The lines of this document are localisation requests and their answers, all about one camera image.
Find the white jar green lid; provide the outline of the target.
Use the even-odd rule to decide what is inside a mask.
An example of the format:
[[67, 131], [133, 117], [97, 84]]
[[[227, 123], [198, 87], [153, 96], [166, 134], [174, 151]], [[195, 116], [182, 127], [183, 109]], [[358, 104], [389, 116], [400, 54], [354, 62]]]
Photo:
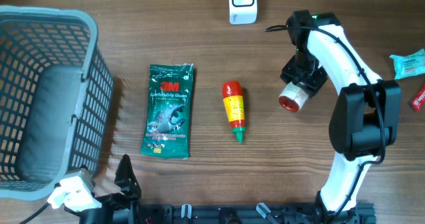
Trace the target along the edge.
[[309, 94], [304, 89], [290, 82], [280, 93], [278, 101], [284, 109], [290, 112], [298, 112], [308, 99]]

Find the green 3M gloves package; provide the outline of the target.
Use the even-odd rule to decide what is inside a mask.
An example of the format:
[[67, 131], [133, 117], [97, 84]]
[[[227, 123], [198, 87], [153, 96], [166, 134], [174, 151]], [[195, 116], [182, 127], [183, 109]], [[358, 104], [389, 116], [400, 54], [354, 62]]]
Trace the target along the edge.
[[187, 159], [194, 87], [193, 64], [152, 64], [141, 154]]

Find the red chili sauce bottle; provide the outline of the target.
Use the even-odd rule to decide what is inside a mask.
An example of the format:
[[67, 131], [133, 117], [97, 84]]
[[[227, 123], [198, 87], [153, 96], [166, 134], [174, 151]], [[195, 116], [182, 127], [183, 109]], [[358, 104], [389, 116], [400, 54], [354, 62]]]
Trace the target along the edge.
[[242, 143], [246, 127], [243, 91], [239, 81], [231, 80], [222, 84], [222, 99], [232, 133], [238, 143]]

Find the white barcode scanner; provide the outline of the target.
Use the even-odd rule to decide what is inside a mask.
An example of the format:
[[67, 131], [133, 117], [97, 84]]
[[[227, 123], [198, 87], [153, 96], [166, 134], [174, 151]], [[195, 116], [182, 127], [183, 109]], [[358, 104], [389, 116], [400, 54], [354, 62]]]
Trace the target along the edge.
[[256, 22], [257, 0], [228, 0], [229, 22], [232, 25], [247, 25]]

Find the teal wet wipes pack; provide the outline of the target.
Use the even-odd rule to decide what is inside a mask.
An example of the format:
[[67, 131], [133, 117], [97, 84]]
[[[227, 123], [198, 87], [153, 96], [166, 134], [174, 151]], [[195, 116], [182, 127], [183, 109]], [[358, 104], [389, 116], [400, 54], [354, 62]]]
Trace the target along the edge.
[[424, 70], [424, 49], [408, 56], [390, 55], [393, 60], [395, 80], [418, 76], [425, 73]]

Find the red candy stick pack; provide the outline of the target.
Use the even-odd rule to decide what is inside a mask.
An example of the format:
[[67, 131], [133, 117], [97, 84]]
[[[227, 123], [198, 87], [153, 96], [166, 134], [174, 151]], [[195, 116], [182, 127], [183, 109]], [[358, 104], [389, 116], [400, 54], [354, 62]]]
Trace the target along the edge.
[[415, 112], [419, 112], [424, 105], [425, 86], [423, 86], [418, 94], [413, 98], [411, 105]]

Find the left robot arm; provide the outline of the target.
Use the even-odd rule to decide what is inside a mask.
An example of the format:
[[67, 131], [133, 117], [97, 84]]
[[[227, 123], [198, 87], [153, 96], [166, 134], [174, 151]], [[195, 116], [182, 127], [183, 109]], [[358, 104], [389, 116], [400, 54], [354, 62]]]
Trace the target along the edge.
[[79, 212], [80, 223], [137, 223], [137, 206], [141, 199], [141, 188], [133, 172], [130, 157], [122, 156], [114, 183], [119, 193], [96, 197], [102, 206]]

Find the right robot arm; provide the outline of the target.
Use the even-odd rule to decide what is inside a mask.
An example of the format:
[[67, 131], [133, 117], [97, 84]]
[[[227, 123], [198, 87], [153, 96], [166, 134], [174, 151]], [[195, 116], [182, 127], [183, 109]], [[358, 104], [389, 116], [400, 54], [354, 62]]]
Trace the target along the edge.
[[318, 197], [322, 216], [336, 218], [354, 210], [367, 170], [381, 164], [386, 147], [394, 144], [401, 89], [365, 64], [333, 13], [295, 11], [281, 28], [296, 52], [280, 75], [286, 84], [280, 105], [301, 110], [328, 80], [338, 95], [329, 123], [335, 157]]

